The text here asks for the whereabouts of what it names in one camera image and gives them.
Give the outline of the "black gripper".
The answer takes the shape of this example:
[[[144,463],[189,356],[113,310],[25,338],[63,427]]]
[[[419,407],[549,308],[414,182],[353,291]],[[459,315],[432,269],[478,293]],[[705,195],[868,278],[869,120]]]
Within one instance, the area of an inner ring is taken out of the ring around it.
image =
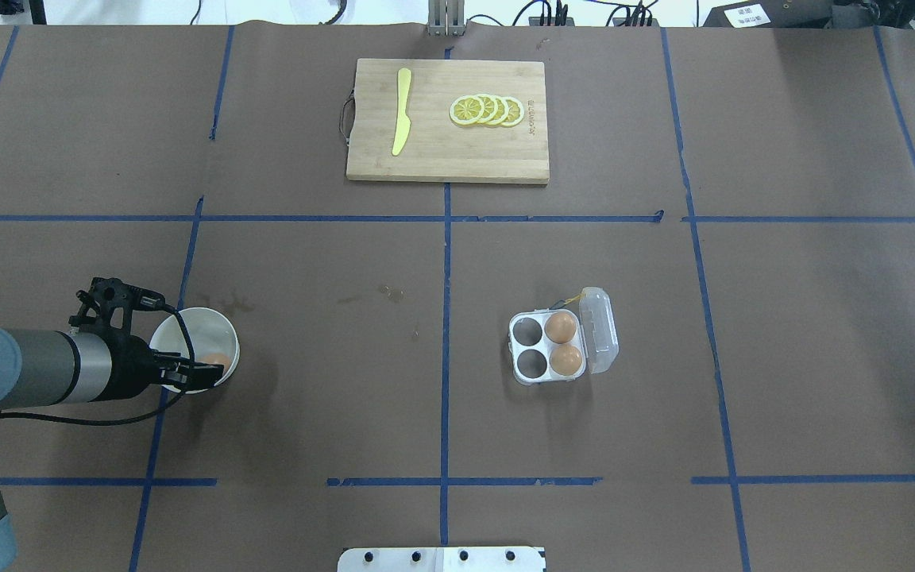
[[[108,334],[104,338],[111,356],[111,373],[104,400],[127,400],[149,386],[162,384],[174,393],[200,393],[222,383],[225,366],[196,362],[181,354],[158,354],[133,334]]]

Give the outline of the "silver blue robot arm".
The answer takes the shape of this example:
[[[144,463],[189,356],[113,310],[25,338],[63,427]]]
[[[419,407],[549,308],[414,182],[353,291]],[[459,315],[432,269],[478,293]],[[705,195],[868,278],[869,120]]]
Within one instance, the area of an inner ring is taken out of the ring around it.
[[[127,330],[0,328],[0,419],[29,407],[127,400],[149,386],[201,392],[225,377],[224,363],[197,361],[188,348],[150,348]],[[16,553],[14,524],[0,488],[0,571]]]

